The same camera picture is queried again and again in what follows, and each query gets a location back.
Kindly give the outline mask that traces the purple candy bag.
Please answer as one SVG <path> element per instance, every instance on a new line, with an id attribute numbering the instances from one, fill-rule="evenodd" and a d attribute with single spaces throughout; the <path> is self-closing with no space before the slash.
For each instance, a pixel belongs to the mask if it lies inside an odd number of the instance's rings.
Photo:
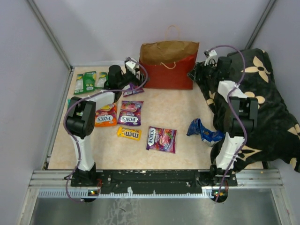
<path id="1" fill-rule="evenodd" d="M 127 86 L 125 86 L 123 88 L 123 90 L 124 90 L 123 97 L 128 97 L 131 95 L 135 95 L 135 94 L 144 92 L 143 88 L 137 89 L 137 86 L 135 86 L 133 83 L 130 83 Z"/>
<path id="2" fill-rule="evenodd" d="M 177 130 L 149 127 L 146 150 L 158 150 L 175 154 Z"/>
<path id="3" fill-rule="evenodd" d="M 140 126 L 142 105 L 143 101 L 122 101 L 118 124 Z"/>

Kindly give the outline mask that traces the black floral pillow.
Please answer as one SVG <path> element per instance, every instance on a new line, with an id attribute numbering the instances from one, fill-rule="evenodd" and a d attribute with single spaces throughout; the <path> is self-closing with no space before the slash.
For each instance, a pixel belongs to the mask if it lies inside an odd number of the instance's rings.
<path id="1" fill-rule="evenodd" d="M 281 159 L 299 172 L 300 126 L 277 90 L 268 53 L 255 48 L 227 56 L 232 61 L 228 79 L 238 82 L 243 76 L 241 91 L 258 100 L 257 127 L 248 134 L 233 170 L 237 173 L 259 161 Z"/>

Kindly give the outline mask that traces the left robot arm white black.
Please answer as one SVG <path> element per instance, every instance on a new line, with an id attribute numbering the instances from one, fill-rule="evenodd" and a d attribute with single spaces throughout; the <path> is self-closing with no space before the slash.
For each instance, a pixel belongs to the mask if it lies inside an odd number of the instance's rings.
<path id="1" fill-rule="evenodd" d="M 139 63 L 127 60 L 125 67 L 126 70 L 122 71 L 119 65 L 110 66 L 100 92 L 84 98 L 72 97 L 70 100 L 63 125 L 73 141 L 77 164 L 66 178 L 67 185 L 91 187 L 102 182 L 96 170 L 90 140 L 95 127 L 96 112 L 106 105 L 114 104 L 127 91 L 126 86 L 130 83 L 137 84 L 138 90 L 149 80 L 147 70 Z"/>

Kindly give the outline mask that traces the yellow chocolate candy packet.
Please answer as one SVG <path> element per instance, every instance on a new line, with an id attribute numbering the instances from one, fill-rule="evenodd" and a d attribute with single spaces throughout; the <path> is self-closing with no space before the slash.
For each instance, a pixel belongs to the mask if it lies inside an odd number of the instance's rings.
<path id="1" fill-rule="evenodd" d="M 139 141 L 141 138 L 141 133 L 142 131 L 138 129 L 119 127 L 117 136 Z"/>

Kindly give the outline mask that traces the green yellow snack bag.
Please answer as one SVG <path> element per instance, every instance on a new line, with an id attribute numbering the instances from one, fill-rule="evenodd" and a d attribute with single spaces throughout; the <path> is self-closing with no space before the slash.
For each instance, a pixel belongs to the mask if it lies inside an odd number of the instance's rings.
<path id="1" fill-rule="evenodd" d="M 85 94 L 95 90 L 96 71 L 77 74 L 74 95 Z"/>
<path id="2" fill-rule="evenodd" d="M 106 72 L 100 72 L 95 88 L 96 89 L 103 89 L 104 86 L 105 86 L 105 82 L 107 81 L 107 78 L 108 77 L 107 77 Z"/>

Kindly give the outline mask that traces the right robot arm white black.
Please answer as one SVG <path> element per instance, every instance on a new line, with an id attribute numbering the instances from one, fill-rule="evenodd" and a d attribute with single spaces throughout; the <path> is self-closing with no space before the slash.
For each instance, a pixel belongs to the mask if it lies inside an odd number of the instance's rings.
<path id="1" fill-rule="evenodd" d="M 248 97 L 240 89 L 244 73 L 238 83 L 228 79 L 232 60 L 229 57 L 219 57 L 215 61 L 208 56 L 205 62 L 196 63 L 188 76 L 197 83 L 205 77 L 218 83 L 217 92 L 228 104 L 224 117 L 225 139 L 209 174 L 210 182 L 221 187 L 225 184 L 233 170 L 233 163 L 239 151 L 248 140 L 248 133 L 257 125 L 258 100 Z"/>

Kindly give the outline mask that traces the orange candy bag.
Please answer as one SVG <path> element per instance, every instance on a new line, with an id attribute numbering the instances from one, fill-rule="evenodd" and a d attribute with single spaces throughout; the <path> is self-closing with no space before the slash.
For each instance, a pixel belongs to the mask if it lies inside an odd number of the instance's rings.
<path id="1" fill-rule="evenodd" d="M 117 106 L 115 103 L 105 105 L 96 111 L 95 127 L 111 127 L 117 125 Z"/>

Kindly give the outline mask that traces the red brown paper bag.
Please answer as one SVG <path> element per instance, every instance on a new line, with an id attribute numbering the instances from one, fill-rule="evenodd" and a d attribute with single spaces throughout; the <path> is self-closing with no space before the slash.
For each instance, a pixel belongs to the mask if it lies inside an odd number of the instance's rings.
<path id="1" fill-rule="evenodd" d="M 145 88 L 191 90 L 193 81 L 188 73 L 195 66 L 199 45 L 181 41 L 176 25 L 167 28 L 163 41 L 142 44 L 139 63 L 141 71 L 148 73 Z"/>

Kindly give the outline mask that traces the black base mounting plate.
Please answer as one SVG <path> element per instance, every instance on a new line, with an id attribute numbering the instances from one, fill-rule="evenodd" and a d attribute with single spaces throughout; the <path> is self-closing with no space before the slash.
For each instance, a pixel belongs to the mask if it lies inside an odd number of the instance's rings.
<path id="1" fill-rule="evenodd" d="M 203 187 L 237 186 L 235 175 L 213 169 L 96 170 L 75 172 L 72 187 L 96 187 L 102 194 L 201 194 Z"/>

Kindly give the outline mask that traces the blue tortilla chips bag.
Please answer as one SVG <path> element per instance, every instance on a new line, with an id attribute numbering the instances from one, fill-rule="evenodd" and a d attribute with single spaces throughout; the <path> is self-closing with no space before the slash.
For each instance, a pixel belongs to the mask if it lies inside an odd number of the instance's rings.
<path id="1" fill-rule="evenodd" d="M 194 119 L 187 130 L 187 136 L 199 135 L 201 140 L 209 147 L 213 147 L 216 143 L 221 141 L 225 135 L 221 131 L 211 131 L 207 129 L 200 118 Z"/>

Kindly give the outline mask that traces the colourful candy bag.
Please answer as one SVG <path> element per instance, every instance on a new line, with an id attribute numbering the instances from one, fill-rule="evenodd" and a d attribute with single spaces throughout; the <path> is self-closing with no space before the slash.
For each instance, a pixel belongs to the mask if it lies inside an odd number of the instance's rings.
<path id="1" fill-rule="evenodd" d="M 67 100 L 67 109 L 69 109 L 69 107 L 70 107 L 70 102 L 71 102 L 71 99 L 69 98 L 69 99 Z"/>

